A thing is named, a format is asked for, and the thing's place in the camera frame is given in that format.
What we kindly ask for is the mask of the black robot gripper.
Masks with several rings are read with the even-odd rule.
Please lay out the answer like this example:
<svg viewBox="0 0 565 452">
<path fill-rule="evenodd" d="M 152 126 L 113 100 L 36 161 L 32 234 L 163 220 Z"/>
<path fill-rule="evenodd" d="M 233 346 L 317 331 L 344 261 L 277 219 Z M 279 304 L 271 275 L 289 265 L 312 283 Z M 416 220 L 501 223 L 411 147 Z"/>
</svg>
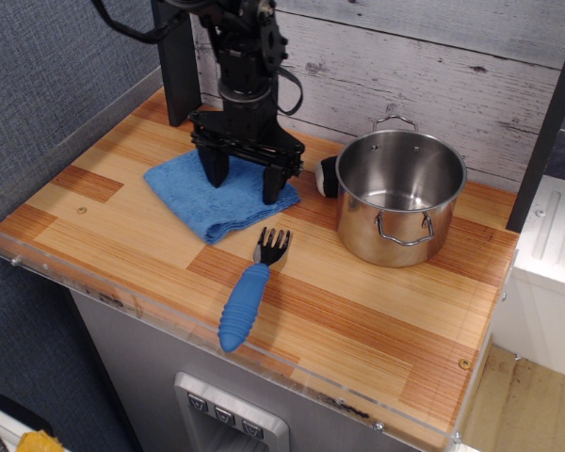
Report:
<svg viewBox="0 0 565 452">
<path fill-rule="evenodd" d="M 220 187 L 229 174 L 231 155 L 266 167 L 263 202 L 271 205 L 291 176 L 303 170 L 305 146 L 278 124 L 278 93 L 270 91 L 247 102 L 223 101 L 221 111 L 192 111 L 191 140 L 203 171 L 213 187 Z"/>
</svg>

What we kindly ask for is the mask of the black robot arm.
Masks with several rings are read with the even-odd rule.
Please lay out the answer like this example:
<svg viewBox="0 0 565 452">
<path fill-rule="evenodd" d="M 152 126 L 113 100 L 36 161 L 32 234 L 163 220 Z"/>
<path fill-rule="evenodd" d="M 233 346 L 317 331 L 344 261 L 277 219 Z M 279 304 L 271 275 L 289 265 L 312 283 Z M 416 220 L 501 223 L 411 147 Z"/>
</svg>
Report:
<svg viewBox="0 0 565 452">
<path fill-rule="evenodd" d="M 278 123 L 279 80 L 298 79 L 283 68 L 287 39 L 276 22 L 273 1 L 177 1 L 175 7 L 199 17 L 219 65 L 220 111 L 190 113 L 192 140 L 203 170 L 220 186 L 235 156 L 260 165 L 263 202 L 274 203 L 288 179 L 302 170 L 303 144 Z"/>
</svg>

